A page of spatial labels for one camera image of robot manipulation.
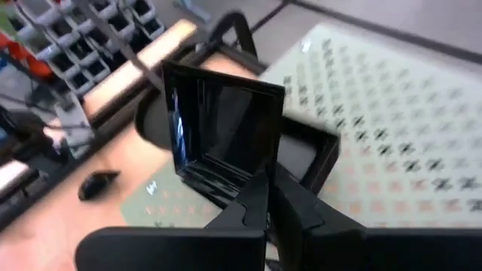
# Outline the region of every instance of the computer mouse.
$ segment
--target computer mouse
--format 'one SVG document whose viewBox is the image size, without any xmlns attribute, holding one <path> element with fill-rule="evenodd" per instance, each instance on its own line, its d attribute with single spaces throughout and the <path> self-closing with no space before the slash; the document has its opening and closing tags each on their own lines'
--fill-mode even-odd
<svg viewBox="0 0 482 271">
<path fill-rule="evenodd" d="M 120 174 L 119 171 L 97 171 L 90 174 L 78 188 L 80 201 L 95 199 L 100 195 Z"/>
</svg>

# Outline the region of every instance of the wooden table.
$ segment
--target wooden table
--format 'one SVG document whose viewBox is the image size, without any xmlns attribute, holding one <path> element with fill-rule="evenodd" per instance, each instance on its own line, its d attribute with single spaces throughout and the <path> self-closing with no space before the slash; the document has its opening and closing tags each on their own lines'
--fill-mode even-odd
<svg viewBox="0 0 482 271">
<path fill-rule="evenodd" d="M 193 24 L 180 22 L 139 55 L 146 64 L 153 66 L 194 30 Z M 222 55 L 214 55 L 203 66 L 255 78 L 251 72 Z M 86 97 L 86 112 L 95 114 L 109 99 L 139 78 L 140 71 L 127 63 Z M 99 228 L 125 225 L 121 203 L 171 159 L 169 151 L 144 141 L 134 126 L 129 125 L 0 233 L 0 270 L 74 270 L 73 256 L 79 241 Z M 77 198 L 79 185 L 91 172 L 99 169 L 119 169 L 121 174 L 103 198 L 80 202 Z"/>
</svg>

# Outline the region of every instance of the wooden desk surface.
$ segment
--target wooden desk surface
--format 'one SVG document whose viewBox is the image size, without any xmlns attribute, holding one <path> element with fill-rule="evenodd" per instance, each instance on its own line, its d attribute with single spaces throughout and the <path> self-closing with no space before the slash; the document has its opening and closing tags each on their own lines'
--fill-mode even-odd
<svg viewBox="0 0 482 271">
<path fill-rule="evenodd" d="M 156 58 L 149 58 L 145 54 L 145 61 L 155 64 L 177 46 L 180 37 L 186 37 L 193 30 L 194 26 L 188 22 L 173 26 L 161 37 L 162 42 L 156 41 L 155 45 L 150 46 L 156 47 Z M 204 67 L 255 78 L 251 72 L 222 55 L 214 55 L 206 61 Z M 106 101 L 119 93 L 116 90 L 125 89 L 127 85 L 139 79 L 139 76 L 140 72 L 131 64 L 127 64 L 127 68 L 123 67 L 115 75 L 107 78 L 97 87 L 100 90 L 86 99 L 86 103 L 89 104 L 87 113 L 95 113 Z M 79 241 L 99 228 L 125 225 L 120 211 L 121 203 L 170 159 L 170 152 L 142 140 L 134 126 L 129 125 L 63 183 L 0 233 L 0 270 L 74 270 L 73 256 Z M 80 202 L 77 198 L 78 187 L 91 172 L 99 169 L 120 169 L 121 174 L 101 199 Z"/>
</svg>

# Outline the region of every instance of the black mouse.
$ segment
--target black mouse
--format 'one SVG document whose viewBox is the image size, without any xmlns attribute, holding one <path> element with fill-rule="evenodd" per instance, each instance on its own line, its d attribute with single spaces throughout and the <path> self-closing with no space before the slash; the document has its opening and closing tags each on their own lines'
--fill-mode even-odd
<svg viewBox="0 0 482 271">
<path fill-rule="evenodd" d="M 110 183 L 120 174 L 119 171 L 98 171 L 93 172 L 78 188 L 80 201 L 91 200 L 100 195 Z"/>
</svg>

